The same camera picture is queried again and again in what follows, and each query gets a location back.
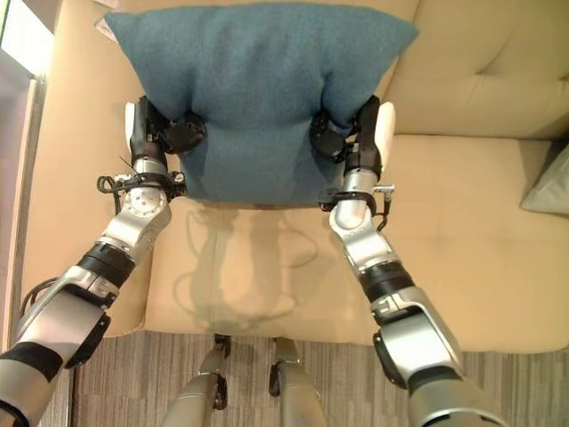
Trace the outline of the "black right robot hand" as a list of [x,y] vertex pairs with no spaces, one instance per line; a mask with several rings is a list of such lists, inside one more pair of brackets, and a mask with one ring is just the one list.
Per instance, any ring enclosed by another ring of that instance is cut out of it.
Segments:
[[312,149],[328,161],[344,163],[345,172],[365,169],[380,178],[395,135],[394,104],[372,96],[356,113],[347,136],[334,131],[330,122],[326,110],[313,117],[309,128]]

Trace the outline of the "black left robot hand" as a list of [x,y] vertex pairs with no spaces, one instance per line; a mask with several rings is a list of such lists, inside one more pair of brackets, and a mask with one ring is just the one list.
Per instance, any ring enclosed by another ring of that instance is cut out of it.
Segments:
[[165,165],[166,154],[191,151],[205,137],[204,121],[191,110],[173,120],[163,116],[146,96],[125,104],[125,138],[133,163],[148,158]]

